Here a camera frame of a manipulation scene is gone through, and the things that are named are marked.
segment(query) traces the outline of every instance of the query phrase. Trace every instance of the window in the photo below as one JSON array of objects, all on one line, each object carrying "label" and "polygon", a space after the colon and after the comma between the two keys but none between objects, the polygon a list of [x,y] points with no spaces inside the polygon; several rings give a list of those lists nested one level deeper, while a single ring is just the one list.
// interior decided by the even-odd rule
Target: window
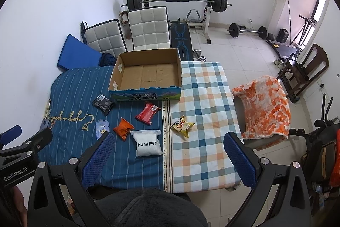
[{"label": "window", "polygon": [[297,41],[298,42],[297,45],[301,49],[304,49],[307,46],[310,38],[312,37],[313,32],[315,30],[315,26],[316,26],[317,22],[320,20],[320,16],[321,16],[321,13],[322,13],[323,8],[325,6],[325,2],[326,2],[326,0],[317,0],[316,1],[314,10],[312,12],[312,16],[311,16],[310,19],[307,19],[307,20],[310,20],[310,21],[305,23],[305,25],[301,28],[301,30],[299,31],[297,36],[294,38],[293,42]]}]

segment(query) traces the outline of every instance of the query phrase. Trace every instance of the blue striped bedsheet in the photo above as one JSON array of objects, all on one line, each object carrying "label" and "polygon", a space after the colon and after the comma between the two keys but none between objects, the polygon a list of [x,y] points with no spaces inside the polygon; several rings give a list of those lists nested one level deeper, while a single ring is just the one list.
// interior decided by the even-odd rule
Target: blue striped bedsheet
[{"label": "blue striped bedsheet", "polygon": [[[95,123],[100,119],[109,121],[112,133],[121,117],[129,121],[135,130],[163,130],[162,111],[153,117],[151,126],[134,118],[145,107],[144,101],[118,102],[107,117],[92,106],[92,101],[100,94],[109,98],[112,70],[113,67],[90,67],[69,70],[58,76],[51,87],[53,139],[40,151],[41,161],[60,165],[67,163],[71,157],[80,157],[96,142]],[[162,107],[161,101],[153,103]],[[163,132],[159,142],[163,150]],[[128,135],[125,142],[118,137],[97,183],[119,189],[155,187],[163,190],[163,156],[135,156],[136,142],[133,137]]]}]

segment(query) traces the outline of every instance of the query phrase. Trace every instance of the small blue package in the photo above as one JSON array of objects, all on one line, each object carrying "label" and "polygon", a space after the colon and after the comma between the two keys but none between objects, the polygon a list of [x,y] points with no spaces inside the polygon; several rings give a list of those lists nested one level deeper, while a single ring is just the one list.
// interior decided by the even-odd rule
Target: small blue package
[{"label": "small blue package", "polygon": [[100,119],[98,122],[96,122],[96,136],[97,136],[97,140],[106,131],[110,132],[110,125],[109,125],[108,121],[104,121],[104,120]]}]

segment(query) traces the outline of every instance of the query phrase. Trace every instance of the bed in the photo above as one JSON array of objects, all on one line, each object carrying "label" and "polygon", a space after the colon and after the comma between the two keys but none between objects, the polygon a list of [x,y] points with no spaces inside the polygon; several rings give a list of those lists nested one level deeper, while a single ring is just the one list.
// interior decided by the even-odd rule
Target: bed
[{"label": "bed", "polygon": [[[164,155],[136,157],[136,143],[128,135],[117,138],[115,149],[97,183],[118,189],[155,187],[168,192],[190,192],[231,187],[240,183],[223,150],[223,136],[234,131],[241,137],[232,95],[218,63],[182,61],[182,92],[178,101],[155,101],[162,108],[148,126],[134,117],[144,101],[118,102],[107,117],[91,105],[100,94],[109,97],[113,67],[73,69],[62,73],[51,87],[52,142],[39,153],[50,165],[80,157],[96,141],[95,122],[109,121],[111,132],[121,117],[135,130],[159,129]],[[170,130],[180,116],[196,124],[189,138]]]}]

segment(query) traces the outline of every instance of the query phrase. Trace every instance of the red snack bag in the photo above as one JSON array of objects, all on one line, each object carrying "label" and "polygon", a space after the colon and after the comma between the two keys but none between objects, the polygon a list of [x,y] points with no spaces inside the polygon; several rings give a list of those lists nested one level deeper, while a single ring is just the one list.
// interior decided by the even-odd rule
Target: red snack bag
[{"label": "red snack bag", "polygon": [[144,122],[148,125],[151,125],[152,123],[151,119],[157,113],[158,110],[160,110],[159,107],[146,101],[144,110],[141,111],[137,116],[135,116],[135,119]]}]

